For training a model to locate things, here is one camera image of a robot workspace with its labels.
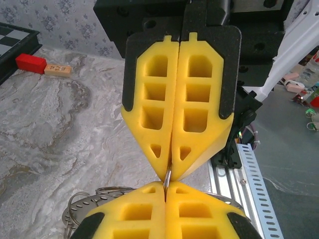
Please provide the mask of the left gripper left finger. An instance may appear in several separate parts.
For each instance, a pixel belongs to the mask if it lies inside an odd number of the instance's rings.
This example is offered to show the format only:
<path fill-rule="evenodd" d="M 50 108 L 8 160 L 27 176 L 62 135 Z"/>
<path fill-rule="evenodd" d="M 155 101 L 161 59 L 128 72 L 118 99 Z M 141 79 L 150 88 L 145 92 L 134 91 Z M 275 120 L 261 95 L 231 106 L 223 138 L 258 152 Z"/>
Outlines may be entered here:
<path fill-rule="evenodd" d="M 165 239 L 162 182 L 151 182 L 92 209 L 71 239 Z"/>

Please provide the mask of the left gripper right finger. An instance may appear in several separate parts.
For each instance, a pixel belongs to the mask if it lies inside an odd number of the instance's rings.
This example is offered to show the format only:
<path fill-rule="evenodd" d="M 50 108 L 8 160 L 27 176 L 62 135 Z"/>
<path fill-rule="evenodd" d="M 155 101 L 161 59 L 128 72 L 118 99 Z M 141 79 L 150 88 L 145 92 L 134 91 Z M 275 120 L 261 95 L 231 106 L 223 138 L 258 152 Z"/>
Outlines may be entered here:
<path fill-rule="evenodd" d="M 261 239 L 240 209 L 181 182 L 166 199 L 165 239 Z"/>

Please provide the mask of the pink white case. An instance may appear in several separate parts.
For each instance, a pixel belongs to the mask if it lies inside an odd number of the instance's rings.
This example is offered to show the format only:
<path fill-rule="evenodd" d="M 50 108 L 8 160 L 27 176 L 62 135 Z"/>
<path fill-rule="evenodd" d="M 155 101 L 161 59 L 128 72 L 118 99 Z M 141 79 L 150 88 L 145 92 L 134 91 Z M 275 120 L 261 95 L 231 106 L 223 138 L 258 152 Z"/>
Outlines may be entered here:
<path fill-rule="evenodd" d="M 299 93 L 305 88 L 303 83 L 297 82 L 298 76 L 298 73 L 289 73 L 282 78 L 288 92 Z"/>

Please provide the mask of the small wooden block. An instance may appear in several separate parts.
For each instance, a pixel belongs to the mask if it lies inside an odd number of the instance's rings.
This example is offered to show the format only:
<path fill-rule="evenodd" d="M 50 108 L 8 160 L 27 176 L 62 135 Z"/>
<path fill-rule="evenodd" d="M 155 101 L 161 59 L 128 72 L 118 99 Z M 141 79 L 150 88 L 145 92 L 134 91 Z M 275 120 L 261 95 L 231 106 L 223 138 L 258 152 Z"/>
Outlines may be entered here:
<path fill-rule="evenodd" d="M 44 73 L 50 76 L 70 77 L 72 67 L 64 65 L 47 64 Z"/>

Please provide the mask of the clear plastic bottle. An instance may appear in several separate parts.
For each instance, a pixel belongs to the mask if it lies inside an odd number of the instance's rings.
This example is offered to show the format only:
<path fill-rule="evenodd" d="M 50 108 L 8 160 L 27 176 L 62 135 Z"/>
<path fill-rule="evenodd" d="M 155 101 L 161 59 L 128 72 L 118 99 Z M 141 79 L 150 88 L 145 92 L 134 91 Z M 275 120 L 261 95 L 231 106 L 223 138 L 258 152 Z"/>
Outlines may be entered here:
<path fill-rule="evenodd" d="M 306 64 L 303 71 L 303 79 L 311 86 L 319 82 L 319 50 Z"/>

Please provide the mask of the red block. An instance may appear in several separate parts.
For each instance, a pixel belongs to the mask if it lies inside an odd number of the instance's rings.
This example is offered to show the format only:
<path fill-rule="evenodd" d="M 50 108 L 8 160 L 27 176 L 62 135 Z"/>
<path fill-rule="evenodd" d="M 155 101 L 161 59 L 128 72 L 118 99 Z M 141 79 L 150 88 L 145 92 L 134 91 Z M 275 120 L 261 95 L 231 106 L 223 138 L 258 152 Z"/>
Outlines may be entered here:
<path fill-rule="evenodd" d="M 18 69 L 44 74 L 47 62 L 44 58 L 22 53 L 15 59 Z"/>

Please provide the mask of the black grey chessboard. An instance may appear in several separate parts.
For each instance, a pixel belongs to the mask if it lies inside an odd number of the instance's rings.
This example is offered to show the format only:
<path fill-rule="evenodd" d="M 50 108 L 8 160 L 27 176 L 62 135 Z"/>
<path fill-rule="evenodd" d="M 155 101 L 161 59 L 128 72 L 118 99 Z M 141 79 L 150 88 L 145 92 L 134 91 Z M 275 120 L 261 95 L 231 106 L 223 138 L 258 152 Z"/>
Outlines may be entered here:
<path fill-rule="evenodd" d="M 0 22 L 0 85 L 17 69 L 16 57 L 25 53 L 33 55 L 42 44 L 39 31 Z"/>

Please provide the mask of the aluminium mounting rail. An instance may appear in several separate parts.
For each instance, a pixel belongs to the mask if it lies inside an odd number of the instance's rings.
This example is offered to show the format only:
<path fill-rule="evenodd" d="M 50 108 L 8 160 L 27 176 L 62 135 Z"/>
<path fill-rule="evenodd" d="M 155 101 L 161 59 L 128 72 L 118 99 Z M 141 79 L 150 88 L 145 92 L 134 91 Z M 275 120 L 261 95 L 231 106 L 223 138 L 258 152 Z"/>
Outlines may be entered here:
<path fill-rule="evenodd" d="M 211 161 L 208 161 L 207 165 L 212 193 L 227 197 L 241 205 L 242 210 L 251 220 L 254 228 L 264 239 L 265 236 L 245 168 L 225 169 L 223 167 L 213 167 Z"/>

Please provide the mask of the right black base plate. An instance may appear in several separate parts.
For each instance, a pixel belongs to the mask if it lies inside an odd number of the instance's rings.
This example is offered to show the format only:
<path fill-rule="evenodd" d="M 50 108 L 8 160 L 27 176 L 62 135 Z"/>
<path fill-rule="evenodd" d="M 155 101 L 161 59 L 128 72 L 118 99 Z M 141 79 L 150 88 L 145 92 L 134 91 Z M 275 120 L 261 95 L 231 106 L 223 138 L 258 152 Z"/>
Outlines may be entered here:
<path fill-rule="evenodd" d="M 227 169 L 240 169 L 242 167 L 239 152 L 235 144 L 229 151 L 226 148 L 222 149 L 211 157 L 210 160 L 213 167 L 220 166 Z"/>

